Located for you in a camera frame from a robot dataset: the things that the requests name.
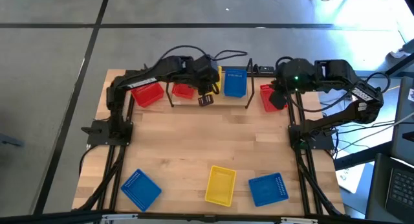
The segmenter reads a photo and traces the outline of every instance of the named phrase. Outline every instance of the red plastic bin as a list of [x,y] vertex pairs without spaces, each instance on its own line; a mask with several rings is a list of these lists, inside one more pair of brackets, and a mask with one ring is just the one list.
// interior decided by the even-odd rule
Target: red plastic bin
[[260,96],[261,100],[263,102],[263,106],[265,107],[266,112],[272,112],[272,111],[280,111],[276,107],[273,106],[273,104],[269,101],[270,95],[273,93],[273,89],[270,88],[270,85],[261,85],[260,86]]
[[133,89],[131,93],[141,107],[147,107],[164,96],[164,90],[158,82]]
[[173,94],[181,98],[192,99],[194,95],[194,89],[190,88],[186,84],[174,84]]

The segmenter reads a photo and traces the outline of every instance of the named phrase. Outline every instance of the blue plastic bin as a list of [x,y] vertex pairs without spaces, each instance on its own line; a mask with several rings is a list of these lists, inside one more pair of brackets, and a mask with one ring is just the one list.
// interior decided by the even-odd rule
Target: blue plastic bin
[[161,194],[161,188],[140,169],[122,185],[121,190],[143,212]]
[[250,179],[248,185],[257,207],[289,199],[280,173]]
[[247,72],[244,69],[226,69],[224,94],[241,98],[246,95]]

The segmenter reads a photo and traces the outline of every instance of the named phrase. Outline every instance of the wooden tabletop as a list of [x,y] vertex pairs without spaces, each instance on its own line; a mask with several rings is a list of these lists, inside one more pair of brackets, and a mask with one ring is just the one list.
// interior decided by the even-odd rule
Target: wooden tabletop
[[[120,69],[108,70],[96,118],[109,116],[105,89],[115,76],[124,73]],[[219,103],[199,107],[195,101],[192,105],[176,97],[174,102],[183,105],[171,107],[166,95],[145,109],[135,105],[133,138],[126,149],[121,185],[138,168],[150,176],[162,189],[147,210],[152,213],[302,216],[298,168],[287,131],[288,111],[267,113],[261,103],[259,86],[270,81],[270,78],[255,78],[256,94],[248,109],[239,101],[230,106]],[[304,107],[320,108],[317,93],[306,93],[302,99]],[[306,113],[306,118],[318,119],[321,113]],[[107,152],[108,146],[98,146],[85,157],[73,208],[84,204],[101,182]],[[332,159],[324,151],[312,152],[318,184],[335,207],[344,212]],[[237,171],[231,207],[204,200],[213,165]],[[248,180],[276,172],[282,175],[289,200],[255,207]],[[310,208],[315,212],[312,189],[307,187]],[[112,184],[108,186],[104,208],[109,206],[111,191]],[[118,193],[115,209],[140,212],[122,191]]]

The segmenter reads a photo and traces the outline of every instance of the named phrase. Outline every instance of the yellow basket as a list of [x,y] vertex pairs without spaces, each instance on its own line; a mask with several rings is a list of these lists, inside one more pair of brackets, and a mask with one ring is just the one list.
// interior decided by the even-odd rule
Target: yellow basket
[[[222,69],[221,69],[221,66],[219,66],[219,81],[218,82],[216,82],[215,84],[217,85],[217,88],[219,88],[219,91],[220,91],[220,89],[221,89],[221,72],[223,71]],[[215,93],[212,91],[212,92],[209,92],[209,93],[207,93],[207,95],[215,95]]]
[[232,205],[234,184],[235,170],[212,166],[205,200],[230,207]]

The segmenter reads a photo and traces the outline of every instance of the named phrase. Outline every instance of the blue basket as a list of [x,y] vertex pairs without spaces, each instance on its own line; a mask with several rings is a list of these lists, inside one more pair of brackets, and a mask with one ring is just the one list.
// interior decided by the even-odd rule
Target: blue basket
[[280,173],[250,179],[248,185],[257,207],[289,199]]
[[122,185],[121,190],[143,212],[161,194],[161,188],[140,169]]
[[246,95],[247,72],[244,69],[226,69],[224,94],[241,98]]

